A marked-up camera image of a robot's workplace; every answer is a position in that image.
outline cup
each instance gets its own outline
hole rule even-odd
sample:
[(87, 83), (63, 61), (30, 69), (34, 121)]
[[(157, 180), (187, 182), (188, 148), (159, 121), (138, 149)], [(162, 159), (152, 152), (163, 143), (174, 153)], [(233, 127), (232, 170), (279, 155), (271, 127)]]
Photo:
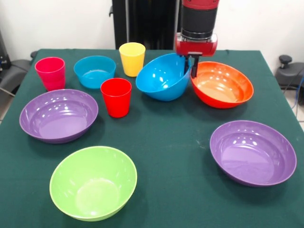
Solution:
[(65, 88), (65, 62), (63, 59), (58, 57), (43, 58), (35, 64), (35, 69), (48, 91)]
[(100, 90), (111, 117), (121, 118), (129, 113), (131, 89), (131, 83), (123, 78), (111, 78), (102, 83)]
[(143, 67), (146, 48), (139, 43), (125, 43), (120, 46), (119, 53), (123, 63), (123, 71), (129, 77), (136, 77)]

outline cup rim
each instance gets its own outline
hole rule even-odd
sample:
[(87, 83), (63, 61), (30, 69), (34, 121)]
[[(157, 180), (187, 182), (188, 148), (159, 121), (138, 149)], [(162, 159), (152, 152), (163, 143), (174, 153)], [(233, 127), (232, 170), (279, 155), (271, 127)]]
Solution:
[[(43, 61), (43, 60), (46, 60), (46, 59), (51, 59), (51, 58), (56, 58), (56, 59), (61, 60), (61, 61), (63, 62), (62, 67), (61, 67), (60, 69), (58, 69), (58, 70), (48, 71), (48, 72), (42, 71), (42, 70), (38, 70), (38, 69), (37, 69), (37, 64), (38, 64), (39, 62), (41, 62), (41, 61)], [(44, 74), (52, 74), (52, 73), (57, 72), (57, 71), (61, 70), (62, 68), (64, 68), (65, 65), (66, 65), (66, 63), (65, 63), (65, 61), (64, 61), (62, 58), (50, 56), (50, 57), (42, 58), (42, 59), (40, 59), (39, 61), (37, 61), (37, 63), (35, 64), (35, 70), (36, 70), (37, 72), (44, 73)]]
[[(114, 96), (114, 95), (109, 95), (109, 94), (105, 93), (105, 92), (102, 90), (102, 87), (103, 87), (103, 84), (104, 84), (104, 83), (106, 83), (106, 82), (108, 82), (108, 81), (110, 81), (110, 80), (117, 80), (117, 79), (118, 79), (118, 80), (126, 81), (126, 82), (128, 82), (128, 84), (130, 85), (130, 89), (129, 89), (126, 93), (121, 94), (121, 95)], [(101, 84), (101, 86), (100, 86), (100, 91), (101, 91), (101, 93), (102, 93), (103, 95), (110, 96), (110, 97), (125, 96), (125, 95), (127, 95), (128, 93), (130, 93), (131, 90), (132, 90), (132, 84), (131, 84), (131, 82), (129, 82), (127, 79), (124, 79), (124, 78), (121, 78), (121, 77), (113, 77), (113, 78), (107, 79), (107, 80), (105, 80), (105, 81)]]
[[(138, 44), (138, 45), (140, 45), (141, 47), (143, 47), (143, 52), (141, 52), (140, 54), (137, 54), (137, 55), (128, 55), (128, 54), (122, 53), (122, 52), (121, 52), (121, 47), (122, 47), (122, 46), (125, 46), (125, 45), (128, 45), (128, 44)], [(124, 44), (122, 44), (122, 45), (119, 47), (119, 53), (120, 53), (120, 54), (123, 54), (124, 56), (128, 56), (128, 57), (140, 56), (140, 55), (142, 55), (143, 53), (145, 53), (145, 51), (146, 51), (146, 47), (145, 47), (143, 44), (137, 43), (137, 42), (128, 42), (128, 43), (124, 43)]]

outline table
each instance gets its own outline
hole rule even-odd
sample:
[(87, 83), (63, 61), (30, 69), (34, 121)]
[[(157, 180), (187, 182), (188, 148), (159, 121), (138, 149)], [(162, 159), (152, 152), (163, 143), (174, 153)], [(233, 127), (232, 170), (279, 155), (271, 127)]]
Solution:
[[(172, 51), (147, 51), (145, 63)], [(75, 62), (104, 55), (117, 62), (116, 76), (133, 85), (130, 113), (113, 119), (99, 90), (82, 87), (73, 72)], [(143, 95), (135, 78), (124, 75), (117, 50), (43, 49), (34, 62), (48, 56), (66, 61), (66, 86), (92, 95), (99, 115), (76, 141), (52, 145), (26, 135), (19, 115), (28, 101), (45, 92), (34, 65), (26, 75), (0, 125), (0, 221), (3, 228), (257, 228), (304, 227), (304, 134), (259, 51), (217, 51), (214, 60), (242, 71), (252, 81), (253, 98), (239, 107), (218, 110), (202, 103), (190, 86), (185, 94), (163, 103)], [(249, 188), (229, 179), (209, 149), (212, 132), (239, 120), (262, 122), (292, 143), (298, 165), (287, 182), (269, 188)], [(136, 190), (115, 216), (82, 222), (59, 211), (49, 196), (53, 170), (81, 148), (106, 145), (124, 151), (138, 171)]]

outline plastic bowl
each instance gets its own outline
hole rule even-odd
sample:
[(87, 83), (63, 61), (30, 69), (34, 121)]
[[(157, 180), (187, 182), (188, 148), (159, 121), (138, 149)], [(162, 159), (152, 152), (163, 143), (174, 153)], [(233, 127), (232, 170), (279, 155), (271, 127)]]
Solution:
[(200, 62), (191, 82), (196, 95), (215, 108), (232, 108), (253, 96), (253, 86), (240, 71), (217, 62)]
[(185, 57), (180, 57), (175, 53), (160, 56), (139, 72), (136, 86), (154, 99), (172, 101), (179, 98), (187, 87), (190, 68), (185, 74), (184, 68)]
[(210, 139), (213, 158), (238, 183), (265, 187), (289, 179), (296, 168), (290, 142), (275, 129), (253, 121), (221, 125)]
[(116, 63), (105, 56), (85, 57), (74, 65), (80, 83), (90, 89), (99, 89), (101, 84), (115, 75)]
[(19, 123), (36, 139), (46, 143), (66, 143), (83, 135), (97, 114), (97, 102), (89, 94), (60, 89), (31, 100), (23, 108)]
[(100, 221), (127, 203), (136, 183), (136, 167), (125, 153), (95, 146), (67, 156), (53, 172), (49, 191), (63, 213), (82, 221)]

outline light blue bowl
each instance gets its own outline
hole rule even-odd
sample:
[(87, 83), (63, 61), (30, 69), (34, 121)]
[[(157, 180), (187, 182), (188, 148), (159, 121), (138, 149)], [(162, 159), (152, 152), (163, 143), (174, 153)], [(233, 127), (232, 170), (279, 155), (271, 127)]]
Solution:
[(138, 74), (136, 86), (143, 93), (160, 101), (172, 101), (186, 90), (190, 69), (184, 74), (185, 57), (167, 54), (148, 63)]
[(100, 89), (101, 84), (115, 75), (116, 63), (105, 56), (85, 57), (74, 65), (80, 83), (90, 89)]

